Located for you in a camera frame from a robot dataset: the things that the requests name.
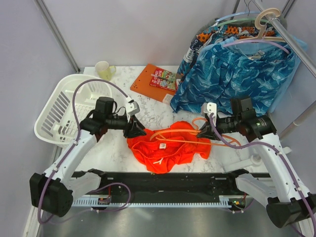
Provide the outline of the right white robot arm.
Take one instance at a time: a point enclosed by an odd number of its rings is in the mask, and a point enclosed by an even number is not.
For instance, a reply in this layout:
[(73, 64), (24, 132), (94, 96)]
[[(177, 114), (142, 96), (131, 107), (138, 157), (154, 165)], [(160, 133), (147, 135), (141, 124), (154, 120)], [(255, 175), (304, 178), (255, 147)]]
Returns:
[(242, 191), (252, 196), (265, 207), (268, 217), (278, 228), (308, 218), (314, 224), (316, 196), (295, 172), (270, 118), (258, 116), (249, 97), (231, 99), (231, 108), (231, 117), (220, 118), (215, 103), (204, 103), (201, 114), (206, 122), (197, 137), (220, 140), (236, 150), (253, 147), (263, 161), (274, 188), (249, 173), (243, 173), (226, 182), (227, 191), (234, 195)]

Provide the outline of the orange mesh shorts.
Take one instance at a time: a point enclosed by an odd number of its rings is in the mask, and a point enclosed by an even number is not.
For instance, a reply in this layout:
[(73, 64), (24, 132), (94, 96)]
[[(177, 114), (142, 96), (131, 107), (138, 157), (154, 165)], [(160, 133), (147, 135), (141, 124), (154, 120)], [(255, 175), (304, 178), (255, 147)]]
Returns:
[(178, 121), (167, 129), (162, 129), (162, 134), (152, 137), (159, 130), (146, 129), (147, 135), (128, 138), (127, 144), (135, 158), (147, 170), (164, 174), (171, 171), (174, 165), (190, 163), (195, 154), (203, 159), (208, 159), (211, 152), (211, 142), (205, 138), (197, 138), (191, 132), (193, 126), (186, 121)]

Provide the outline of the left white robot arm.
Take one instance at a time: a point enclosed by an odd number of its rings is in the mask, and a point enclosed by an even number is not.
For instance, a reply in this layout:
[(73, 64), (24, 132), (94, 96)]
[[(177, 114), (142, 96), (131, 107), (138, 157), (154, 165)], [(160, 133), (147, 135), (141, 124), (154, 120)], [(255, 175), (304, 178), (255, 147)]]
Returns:
[(39, 218), (41, 211), (63, 217), (74, 200), (92, 191), (104, 194), (108, 190), (108, 181), (101, 178), (98, 170), (72, 179), (83, 158), (108, 130), (121, 130), (125, 138), (146, 135), (144, 126), (136, 118), (140, 111), (137, 102), (127, 98), (125, 113), (121, 116), (113, 111), (115, 104), (113, 98), (99, 97), (94, 110), (80, 122), (76, 138), (60, 157), (43, 174), (31, 176), (31, 201), (38, 209)]

